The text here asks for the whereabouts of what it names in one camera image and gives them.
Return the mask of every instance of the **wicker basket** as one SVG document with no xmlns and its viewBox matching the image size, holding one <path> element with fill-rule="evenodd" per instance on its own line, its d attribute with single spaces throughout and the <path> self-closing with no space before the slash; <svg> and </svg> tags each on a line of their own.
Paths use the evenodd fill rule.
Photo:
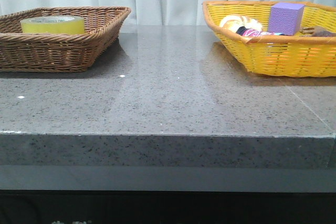
<svg viewBox="0 0 336 224">
<path fill-rule="evenodd" d="M 267 30 L 272 5 L 277 2 L 205 1 L 206 23 L 229 52 L 253 73 L 289 77 L 336 76 L 336 37 L 275 36 L 243 37 L 219 27 L 222 18 L 241 14 L 260 21 Z M 336 31 L 336 8 L 305 4 L 301 25 Z"/>
<path fill-rule="evenodd" d="M 0 16 L 1 72 L 82 72 L 118 37 L 128 7 L 36 8 Z M 23 34 L 20 20 L 74 15 L 85 20 L 85 34 Z"/>
</svg>

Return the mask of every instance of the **purple sponge block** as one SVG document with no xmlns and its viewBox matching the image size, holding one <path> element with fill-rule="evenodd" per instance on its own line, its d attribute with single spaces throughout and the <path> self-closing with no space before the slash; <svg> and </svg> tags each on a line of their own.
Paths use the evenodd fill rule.
<svg viewBox="0 0 336 224">
<path fill-rule="evenodd" d="M 271 7 L 268 21 L 270 33 L 294 35 L 299 31 L 305 5 L 295 3 L 277 3 Z"/>
</svg>

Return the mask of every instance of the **basket rim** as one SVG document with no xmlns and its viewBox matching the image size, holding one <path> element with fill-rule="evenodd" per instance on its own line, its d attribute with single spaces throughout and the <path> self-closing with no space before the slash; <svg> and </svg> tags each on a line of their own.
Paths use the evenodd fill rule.
<svg viewBox="0 0 336 224">
<path fill-rule="evenodd" d="M 283 44 L 283 43 L 300 43 L 300 44 L 314 44 L 314 45 L 336 45 L 336 37 L 298 37 L 298 36 L 279 36 L 279 35 L 267 35 L 259 37 L 246 37 L 234 33 L 230 30 L 224 29 L 223 27 L 217 26 L 213 21 L 209 13 L 209 5 L 274 5 L 283 1 L 203 1 L 203 14 L 205 22 L 208 27 L 214 32 L 226 36 L 229 39 L 235 41 L 241 41 L 244 44 L 249 43 L 273 43 L 273 44 Z M 322 10 L 327 10 L 330 12 L 336 12 L 336 7 L 326 6 L 321 4 L 315 4 L 312 2 L 302 2 L 302 1 L 284 1 L 286 3 L 296 3 L 304 4 L 305 6 L 315 7 Z"/>
<path fill-rule="evenodd" d="M 120 22 L 123 22 L 126 17 L 131 13 L 131 8 L 126 6 L 69 6 L 69 7 L 37 7 L 29 10 L 23 10 L 20 12 L 15 12 L 11 14 L 6 14 L 0 16 L 0 21 L 8 18 L 13 18 L 16 16 L 20 16 L 22 14 L 27 13 L 34 13 L 39 10 L 111 10 L 111 9 L 120 9 L 122 10 L 116 16 L 116 19 L 113 20 L 108 25 L 101 27 L 91 33 L 86 34 L 76 34 L 76 35 L 68 35 L 68 34 L 48 34 L 48 33 L 41 33 L 41 34 L 29 34 L 29 33 L 0 33 L 0 41 L 26 41 L 26 42 L 37 42 L 37 41 L 62 41 L 66 40 L 68 42 L 77 42 L 77 41 L 90 41 L 92 39 L 100 38 L 107 29 L 110 29 L 117 25 Z"/>
</svg>

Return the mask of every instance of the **roll of tape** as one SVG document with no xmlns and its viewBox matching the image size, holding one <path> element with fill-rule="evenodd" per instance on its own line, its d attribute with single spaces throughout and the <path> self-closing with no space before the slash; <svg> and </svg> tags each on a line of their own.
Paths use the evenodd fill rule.
<svg viewBox="0 0 336 224">
<path fill-rule="evenodd" d="M 26 18 L 20 21 L 23 33 L 84 34 L 84 18 L 56 15 Z"/>
</svg>

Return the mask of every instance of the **gray speckled countertop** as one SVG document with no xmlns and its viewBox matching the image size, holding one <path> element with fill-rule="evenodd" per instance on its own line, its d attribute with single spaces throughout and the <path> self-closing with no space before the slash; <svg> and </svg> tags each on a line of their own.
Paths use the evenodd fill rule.
<svg viewBox="0 0 336 224">
<path fill-rule="evenodd" d="M 335 167 L 335 84 L 247 73 L 207 27 L 123 26 L 86 72 L 0 73 L 0 163 Z"/>
</svg>

